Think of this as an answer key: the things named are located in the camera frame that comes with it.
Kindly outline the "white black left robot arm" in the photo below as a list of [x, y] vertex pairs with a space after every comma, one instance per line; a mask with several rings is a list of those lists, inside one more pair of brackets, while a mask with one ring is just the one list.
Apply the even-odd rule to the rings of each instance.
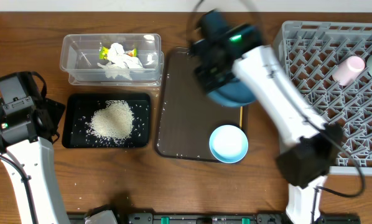
[[69, 223], [54, 169], [53, 144], [39, 137], [36, 142], [23, 140], [9, 146], [3, 157], [14, 162], [29, 179], [29, 191], [21, 175], [7, 162], [3, 162], [12, 182], [22, 223], [33, 223], [29, 203], [33, 204], [36, 223]]

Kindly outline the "yellow green snack wrapper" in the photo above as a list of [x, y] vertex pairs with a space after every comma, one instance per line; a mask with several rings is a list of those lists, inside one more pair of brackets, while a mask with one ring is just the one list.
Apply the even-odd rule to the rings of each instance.
[[125, 54], [130, 57], [137, 57], [137, 49], [121, 51], [121, 50], [116, 50], [116, 49], [110, 50], [106, 47], [102, 47], [100, 48], [99, 59], [107, 60], [109, 55], [120, 55], [120, 54]]

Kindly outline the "white tissue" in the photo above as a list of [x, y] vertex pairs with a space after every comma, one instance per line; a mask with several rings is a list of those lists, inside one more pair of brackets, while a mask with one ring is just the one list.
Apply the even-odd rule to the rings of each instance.
[[[124, 47], [119, 43], [111, 44], [110, 50], [116, 49], [125, 51]], [[102, 65], [99, 62], [97, 66], [105, 71], [106, 78], [116, 78], [117, 76], [123, 77], [127, 80], [132, 80], [129, 69], [142, 69], [142, 63], [137, 57], [130, 57], [125, 54], [109, 55], [108, 63]]]

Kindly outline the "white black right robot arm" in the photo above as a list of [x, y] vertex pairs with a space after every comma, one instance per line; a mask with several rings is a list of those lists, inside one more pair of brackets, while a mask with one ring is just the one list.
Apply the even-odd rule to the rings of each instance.
[[191, 51], [200, 59], [195, 74], [204, 92], [227, 107], [260, 102], [285, 147], [276, 164], [289, 184], [286, 214], [293, 223], [314, 223], [341, 127], [327, 123], [303, 99], [257, 28], [200, 23], [197, 29], [202, 38]]

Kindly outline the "dark blue plate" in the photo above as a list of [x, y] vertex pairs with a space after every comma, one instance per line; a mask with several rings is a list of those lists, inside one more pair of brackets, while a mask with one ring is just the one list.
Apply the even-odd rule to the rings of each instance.
[[236, 78], [207, 93], [207, 97], [219, 105], [230, 108], [246, 106], [256, 101], [256, 97], [251, 90]]

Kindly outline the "light blue bowl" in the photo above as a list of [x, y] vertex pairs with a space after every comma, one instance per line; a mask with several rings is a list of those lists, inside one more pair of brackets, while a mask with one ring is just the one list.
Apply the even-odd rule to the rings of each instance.
[[241, 161], [248, 152], [248, 138], [237, 126], [217, 127], [208, 142], [211, 154], [220, 162], [233, 164]]

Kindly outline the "wooden chopstick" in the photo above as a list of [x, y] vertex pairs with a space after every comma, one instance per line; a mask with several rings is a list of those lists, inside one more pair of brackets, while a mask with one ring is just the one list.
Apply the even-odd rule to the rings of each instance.
[[239, 128], [242, 129], [243, 125], [243, 107], [239, 108]]

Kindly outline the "pink cup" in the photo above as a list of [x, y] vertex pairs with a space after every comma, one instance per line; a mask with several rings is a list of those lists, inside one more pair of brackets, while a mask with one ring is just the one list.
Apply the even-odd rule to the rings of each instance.
[[365, 61], [358, 56], [351, 56], [338, 65], [332, 78], [341, 86], [352, 83], [365, 69]]

